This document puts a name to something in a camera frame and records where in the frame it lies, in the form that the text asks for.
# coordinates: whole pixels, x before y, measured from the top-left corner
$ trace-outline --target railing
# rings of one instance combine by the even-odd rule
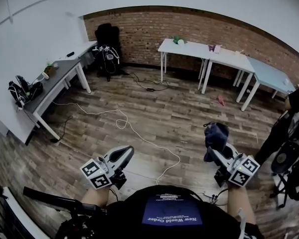
[[[0,186],[0,239],[48,239],[19,205],[8,187]]]

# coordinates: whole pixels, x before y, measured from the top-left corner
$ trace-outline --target gray desk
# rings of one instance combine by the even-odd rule
[[[270,65],[267,65],[259,60],[250,57],[248,57],[248,60],[255,70],[254,75],[256,78],[256,83],[252,91],[250,92],[249,96],[247,97],[247,100],[243,104],[241,108],[242,111],[246,109],[247,105],[249,104],[250,100],[253,98],[260,84],[275,90],[272,98],[275,96],[275,94],[278,91],[284,94],[295,91],[295,87],[291,83],[289,77],[284,72]]]
[[[33,114],[33,116],[56,138],[60,139],[56,132],[49,127],[49,125],[41,118],[38,114],[39,109],[41,106],[48,100],[49,96],[55,91],[55,89],[60,85],[66,89],[69,89],[71,86],[69,82],[66,81],[66,77],[69,76],[73,71],[76,71],[78,78],[81,82],[81,85],[88,93],[91,93],[89,84],[85,78],[84,72],[82,70],[82,66],[79,59],[76,60],[60,60],[55,61],[54,63],[58,64],[58,69],[56,69],[55,75],[53,75],[50,79],[46,80],[43,79],[41,83],[43,84],[43,91],[42,93],[37,96],[33,101],[29,102],[24,106],[24,109],[27,112]]]

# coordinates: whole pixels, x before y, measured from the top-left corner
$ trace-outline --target pink item on floor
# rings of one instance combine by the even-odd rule
[[[221,95],[218,95],[218,102],[220,102],[222,106],[225,106],[225,101]]]

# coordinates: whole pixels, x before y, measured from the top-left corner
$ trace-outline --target person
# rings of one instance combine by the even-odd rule
[[[106,215],[91,217],[93,222],[88,225],[91,236],[96,233],[98,237],[264,238],[256,225],[246,189],[233,184],[228,183],[227,212],[202,201],[194,192],[175,186],[147,187],[124,201],[107,205],[109,190],[110,187],[90,188],[81,201],[106,210]],[[242,233],[237,216],[240,208],[247,222]]]
[[[293,116],[299,112],[299,89],[290,93],[285,100],[285,112],[274,124],[268,138],[256,154],[255,160],[263,165],[270,155],[279,150],[289,139]]]

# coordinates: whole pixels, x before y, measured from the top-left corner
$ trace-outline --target white desk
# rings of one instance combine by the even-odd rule
[[[77,45],[75,45],[73,47],[67,47],[65,49],[65,52],[61,55],[61,57],[59,57],[59,60],[76,60],[76,59],[81,58],[80,59],[81,67],[83,67],[83,68],[85,66],[87,67],[89,64],[91,64],[93,62],[93,60],[91,62],[88,62],[86,57],[82,57],[82,56],[96,44],[97,44],[97,41],[89,41],[89,42],[78,43]],[[67,57],[66,55],[71,52],[74,52],[74,54],[71,57]],[[70,79],[72,79],[74,77],[74,75],[71,74],[71,75],[69,75],[69,77],[67,77],[65,79],[65,82],[67,83],[67,85],[69,87],[71,86]]]
[[[207,66],[207,60],[213,52],[209,51],[208,45],[197,43],[197,42],[187,42],[184,46],[175,44],[173,39],[166,38],[160,45],[158,51],[160,52],[160,80],[163,81],[163,60],[165,59],[165,73],[166,73],[166,57],[168,53],[174,53],[179,55],[191,56],[196,58],[201,58],[202,63],[200,66],[199,78],[201,78],[202,70],[205,72]]]
[[[253,98],[260,84],[275,90],[272,98],[274,98],[275,94],[278,91],[284,94],[288,94],[289,92],[295,91],[295,87],[291,83],[289,77],[284,72],[278,70],[275,67],[267,65],[257,59],[248,57],[248,60],[255,70],[256,83],[253,89],[251,90],[249,96],[247,97],[247,100],[243,104],[241,108],[242,111],[246,109],[247,105]]]
[[[90,41],[90,42],[82,42],[73,47],[67,47],[59,60],[75,60],[79,59],[83,56],[91,47],[95,46],[97,41]],[[74,54],[71,57],[67,57],[66,55],[74,51]]]
[[[84,72],[82,70],[82,66],[80,64],[80,60],[60,60],[55,61],[58,63],[59,68],[56,69],[55,75],[50,77],[48,80],[43,79],[41,83],[43,84],[43,91],[40,95],[38,95],[34,100],[25,104],[24,110],[33,114],[33,116],[48,130],[57,140],[60,137],[57,135],[55,131],[43,120],[38,111],[44,104],[50,104],[53,100],[49,97],[55,93],[60,85],[63,85],[66,89],[69,89],[67,82],[65,81],[66,77],[69,76],[72,72],[76,72],[78,78],[81,82],[82,88],[87,91],[87,93],[91,93],[89,84],[85,78]]]
[[[236,102],[239,102],[241,100],[241,97],[243,96],[254,72],[255,72],[255,70],[253,69],[252,65],[250,64],[248,58],[243,54],[240,54],[235,51],[223,49],[223,48],[220,48],[219,53],[213,52],[209,59],[209,63],[208,63],[207,71],[206,71],[206,77],[204,80],[204,85],[201,90],[202,94],[205,93],[208,78],[210,75],[211,66],[213,63],[230,66],[230,67],[233,67],[233,68],[236,68],[239,70],[238,74],[236,76],[234,85],[236,85],[237,81],[239,81],[239,82],[241,81],[241,78],[243,76],[243,73],[240,73],[241,71],[249,73],[247,80],[244,84],[244,87],[242,88],[241,92],[239,93],[239,96],[237,97]]]

